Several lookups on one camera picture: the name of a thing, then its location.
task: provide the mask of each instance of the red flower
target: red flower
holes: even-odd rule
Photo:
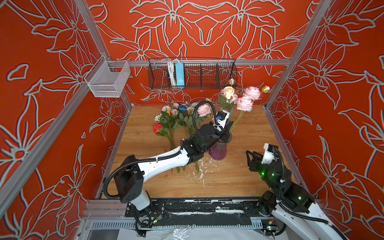
[[[153,132],[157,135],[162,127],[163,125],[161,125],[160,123],[156,123],[155,125],[153,125]]]

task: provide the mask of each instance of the red wall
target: red wall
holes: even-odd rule
[[[74,1],[0,6],[2,186],[100,55]],[[125,114],[121,99],[88,93],[0,220],[0,238],[72,239]]]
[[[271,112],[310,193],[350,239],[384,237],[384,4],[332,3]]]
[[[318,1],[311,0],[87,0],[114,60],[187,56],[289,58]],[[238,90],[272,87],[283,66],[239,67]],[[132,69],[126,85],[132,103],[164,104],[212,98],[218,90],[151,90],[148,71]]]

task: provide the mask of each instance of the wooden tabletop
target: wooden tabletop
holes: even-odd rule
[[[171,150],[168,139],[156,136],[152,131],[154,117],[160,110],[160,106],[133,107],[111,172],[129,155],[134,154],[136,158],[152,157]],[[239,113],[235,109],[231,119],[235,121]],[[181,173],[173,169],[152,177],[144,183],[143,189],[151,197],[261,196],[269,188],[258,173],[249,171],[245,151],[263,154],[264,143],[278,145],[262,107],[254,106],[251,112],[245,113],[232,134],[233,139],[228,143],[224,160],[213,160],[206,153],[199,160],[199,173],[194,169],[194,164],[189,164]],[[188,136],[182,127],[176,130],[176,145],[183,138]],[[117,194],[113,180],[108,192]]]

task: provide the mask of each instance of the white cable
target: white cable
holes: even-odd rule
[[[177,85],[176,80],[175,80],[175,77],[173,76],[173,72],[175,69],[174,62],[172,60],[168,60],[167,65],[168,65],[168,73],[169,73],[170,83],[172,86],[176,86]]]

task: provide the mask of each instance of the pink glass vase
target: pink glass vase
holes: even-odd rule
[[[209,154],[214,160],[223,160],[227,155],[227,143],[218,141],[211,147]]]

